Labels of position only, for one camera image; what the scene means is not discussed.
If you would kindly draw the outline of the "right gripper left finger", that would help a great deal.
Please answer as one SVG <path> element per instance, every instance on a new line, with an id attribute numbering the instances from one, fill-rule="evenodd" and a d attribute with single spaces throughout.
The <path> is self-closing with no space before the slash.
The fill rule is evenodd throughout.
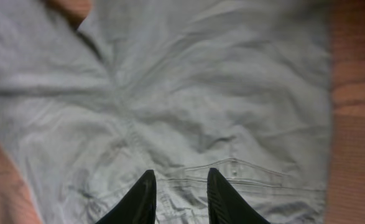
<path id="1" fill-rule="evenodd" d="M 153 170 L 147 170 L 121 201 L 96 224 L 154 224 L 157 184 Z"/>

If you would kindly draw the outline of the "grey shorts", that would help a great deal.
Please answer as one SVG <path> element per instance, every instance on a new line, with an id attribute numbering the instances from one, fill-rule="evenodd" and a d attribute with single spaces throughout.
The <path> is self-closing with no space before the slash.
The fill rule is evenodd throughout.
<path id="1" fill-rule="evenodd" d="M 0 0 L 0 144 L 44 223 L 94 223 L 148 169 L 157 223 L 207 223 L 217 168 L 271 223 L 322 223 L 328 1 Z"/>

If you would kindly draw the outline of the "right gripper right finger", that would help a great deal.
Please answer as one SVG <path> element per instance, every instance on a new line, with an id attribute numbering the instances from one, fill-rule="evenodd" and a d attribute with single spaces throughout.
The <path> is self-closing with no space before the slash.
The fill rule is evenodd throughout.
<path id="1" fill-rule="evenodd" d="M 241 197 L 218 169 L 209 170 L 207 196 L 210 224 L 270 224 Z"/>

